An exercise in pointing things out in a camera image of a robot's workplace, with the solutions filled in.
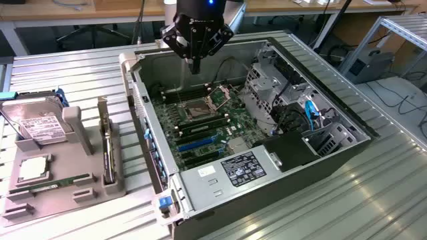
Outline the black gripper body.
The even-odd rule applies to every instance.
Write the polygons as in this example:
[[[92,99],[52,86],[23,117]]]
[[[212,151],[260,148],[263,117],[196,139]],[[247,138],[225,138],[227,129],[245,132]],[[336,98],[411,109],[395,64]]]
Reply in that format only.
[[[208,26],[220,28],[224,23],[224,0],[179,0],[173,17],[175,27],[191,44],[195,59],[195,28]]]

